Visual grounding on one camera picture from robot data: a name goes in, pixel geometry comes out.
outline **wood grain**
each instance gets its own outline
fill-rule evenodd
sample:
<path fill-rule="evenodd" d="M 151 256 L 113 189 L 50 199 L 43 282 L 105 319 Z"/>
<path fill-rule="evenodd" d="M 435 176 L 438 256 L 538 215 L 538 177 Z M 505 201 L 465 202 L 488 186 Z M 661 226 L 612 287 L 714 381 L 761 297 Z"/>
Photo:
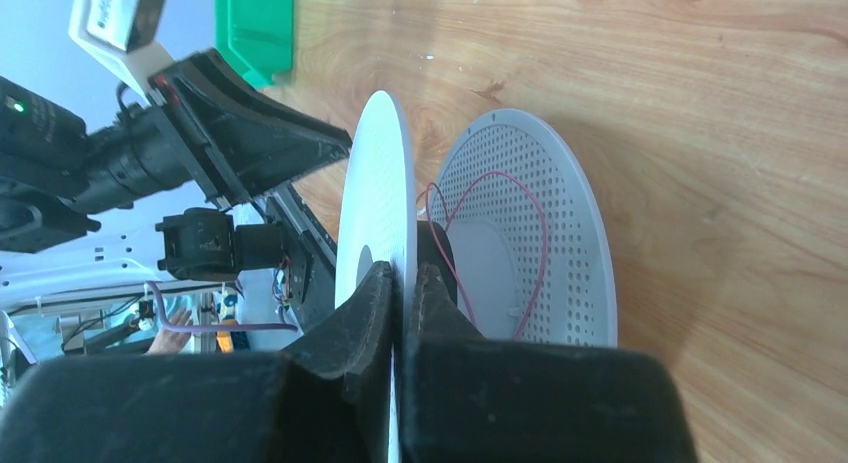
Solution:
<path fill-rule="evenodd" d="M 353 132 L 391 91 L 421 188 L 483 112 L 545 118 L 703 459 L 846 461 L 848 0 L 297 0 L 297 38 L 268 92 Z M 298 184 L 335 234 L 344 169 Z"/>

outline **perforated holes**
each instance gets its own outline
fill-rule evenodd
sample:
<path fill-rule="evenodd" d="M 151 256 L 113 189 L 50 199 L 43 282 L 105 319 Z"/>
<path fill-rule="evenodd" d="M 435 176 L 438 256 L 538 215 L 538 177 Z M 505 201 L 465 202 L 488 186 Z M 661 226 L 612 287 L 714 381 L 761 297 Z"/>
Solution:
<path fill-rule="evenodd" d="M 527 341 L 535 338 L 538 341 L 563 342 L 567 335 L 562 331 L 565 322 L 561 320 L 572 309 L 580 309 L 579 320 L 574 320 L 573 312 L 569 313 L 568 320 L 572 321 L 572 325 L 580 323 L 581 329 L 586 329 L 586 316 L 591 312 L 583 308 L 584 305 L 590 308 L 590 301 L 594 298 L 588 288 L 589 279 L 583 274 L 588 267 L 587 261 L 593 258 L 587 251 L 591 248 L 583 247 L 582 233 L 574 230 L 575 227 L 581 228 L 581 207 L 574 206 L 575 201 L 569 191 L 575 189 L 569 190 L 568 186 L 564 186 L 570 181 L 562 179 L 546 147 L 523 131 L 504 125 L 506 120 L 500 115 L 495 116 L 495 119 L 497 124 L 469 133 L 468 140 L 462 143 L 447 163 L 440 186 L 449 208 L 456 204 L 471 181 L 490 170 L 502 170 L 514 175 L 532 189 L 548 220 L 548 269 L 543 279 L 543 291 L 540 291 L 532 313 L 531 321 L 537 329 L 528 324 L 522 337 Z M 431 207 L 434 219 L 444 224 L 447 215 L 441 210 L 438 198 L 433 201 L 435 205 Z M 536 284 L 541 255 L 542 238 L 535 206 L 528 201 L 524 191 L 502 177 L 489 177 L 481 182 L 471 192 L 466 203 L 457 215 L 458 220 L 488 219 L 499 227 L 504 241 L 511 247 L 518 275 L 516 290 L 521 295 L 519 298 L 523 299 L 518 304 L 520 308 L 526 308 Z M 586 236 L 587 241 L 590 241 L 591 233 Z M 567 293 L 567 298 L 558 299 L 557 292 L 565 293 L 569 283 L 572 284 L 572 291 Z M 566 308 L 560 309 L 558 313 L 558 305 Z"/>

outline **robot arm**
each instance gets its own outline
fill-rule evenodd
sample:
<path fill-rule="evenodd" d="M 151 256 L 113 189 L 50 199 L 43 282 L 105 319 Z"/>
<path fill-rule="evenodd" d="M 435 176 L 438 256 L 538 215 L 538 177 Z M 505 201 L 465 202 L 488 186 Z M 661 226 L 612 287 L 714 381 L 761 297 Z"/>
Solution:
<path fill-rule="evenodd" d="M 72 112 L 0 78 L 0 250 L 97 231 L 90 215 L 194 179 L 219 209 L 349 155 L 339 128 L 256 92 L 215 50 L 174 62 L 153 36 L 165 0 L 75 0 L 71 37 L 143 94 L 87 134 Z"/>

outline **green plastic container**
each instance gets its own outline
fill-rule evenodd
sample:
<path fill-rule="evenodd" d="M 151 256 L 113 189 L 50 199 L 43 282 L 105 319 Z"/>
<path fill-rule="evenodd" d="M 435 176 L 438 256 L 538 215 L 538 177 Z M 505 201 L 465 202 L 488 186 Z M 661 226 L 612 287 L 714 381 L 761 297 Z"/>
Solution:
<path fill-rule="evenodd" d="M 294 0 L 215 0 L 215 46 L 254 88 L 294 64 Z"/>

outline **perforated plate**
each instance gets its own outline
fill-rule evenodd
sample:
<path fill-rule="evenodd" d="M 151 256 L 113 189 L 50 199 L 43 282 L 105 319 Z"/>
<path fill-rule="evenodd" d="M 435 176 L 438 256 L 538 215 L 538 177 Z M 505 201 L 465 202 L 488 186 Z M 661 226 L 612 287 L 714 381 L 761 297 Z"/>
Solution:
<path fill-rule="evenodd" d="M 418 271 L 415 219 L 415 173 L 406 117 L 391 95 L 378 91 L 362 111 L 345 176 L 336 308 L 350 298 L 374 261 L 392 264 L 404 309 L 410 307 Z M 389 461 L 398 461 L 392 373 Z"/>
<path fill-rule="evenodd" d="M 574 154 L 553 128 L 533 115 L 510 109 L 487 113 L 457 139 L 442 165 L 437 183 L 448 210 L 472 181 L 490 170 L 504 171 L 527 185 L 542 204 L 547 220 L 547 270 L 521 339 L 615 346 L 617 314 L 609 245 L 595 197 Z M 431 196 L 430 202 L 433 219 L 444 224 L 444 210 L 435 198 Z M 502 315 L 509 320 L 505 326 L 514 332 L 539 271 L 542 242 L 535 206 L 509 179 L 490 176 L 472 190 L 454 221 L 497 228 L 506 242 L 512 264 L 503 266 L 514 273 L 514 300 L 480 301 L 474 297 L 474 281 L 468 288 L 463 274 L 469 280 L 479 278 L 459 264 L 457 272 L 466 284 L 474 312 Z M 448 234 L 453 242 L 452 232 Z M 510 311 L 514 307 L 520 311 Z"/>

